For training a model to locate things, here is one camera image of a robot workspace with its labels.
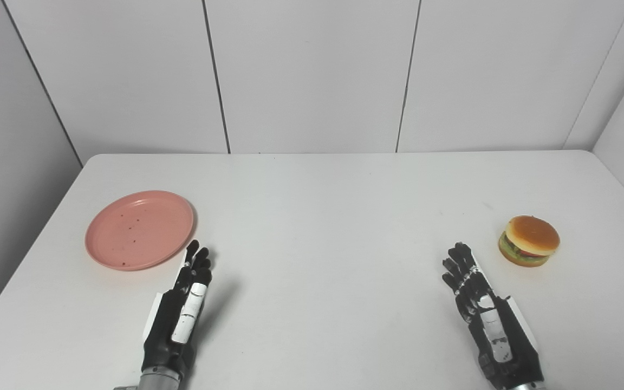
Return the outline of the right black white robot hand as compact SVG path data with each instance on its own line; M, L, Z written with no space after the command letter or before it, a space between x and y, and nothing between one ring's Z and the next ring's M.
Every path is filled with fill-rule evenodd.
M453 291L485 378L495 389L545 389L540 357L509 298L496 295L471 248L458 242L442 262L443 281Z

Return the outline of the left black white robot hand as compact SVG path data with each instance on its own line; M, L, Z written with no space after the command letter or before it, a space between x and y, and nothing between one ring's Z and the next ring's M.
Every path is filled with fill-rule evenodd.
M186 247L173 288L159 296L144 341L142 375L163 374L180 382L193 364L192 336L212 280L209 254L196 239Z

